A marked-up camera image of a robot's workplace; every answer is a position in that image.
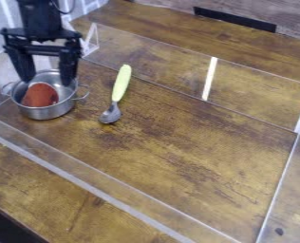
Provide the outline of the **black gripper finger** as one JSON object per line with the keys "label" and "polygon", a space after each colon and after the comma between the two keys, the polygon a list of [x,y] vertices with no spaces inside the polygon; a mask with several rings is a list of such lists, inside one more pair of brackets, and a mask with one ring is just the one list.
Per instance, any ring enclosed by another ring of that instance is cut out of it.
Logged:
{"label": "black gripper finger", "polygon": [[62,48],[59,52],[59,71],[64,86],[71,84],[76,77],[79,52],[72,48]]}
{"label": "black gripper finger", "polygon": [[24,83],[28,83],[36,76],[36,68],[32,55],[25,49],[16,47],[5,47],[5,53],[11,58],[12,66],[20,80]]}

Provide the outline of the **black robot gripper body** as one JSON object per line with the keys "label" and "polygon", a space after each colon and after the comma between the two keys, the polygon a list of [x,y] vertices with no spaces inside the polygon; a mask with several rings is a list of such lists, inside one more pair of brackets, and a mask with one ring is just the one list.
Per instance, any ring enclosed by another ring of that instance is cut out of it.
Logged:
{"label": "black robot gripper body", "polygon": [[20,28],[1,28],[4,51],[12,59],[31,59],[33,55],[78,59],[82,53],[82,34],[63,27],[59,0],[15,0],[21,20]]}

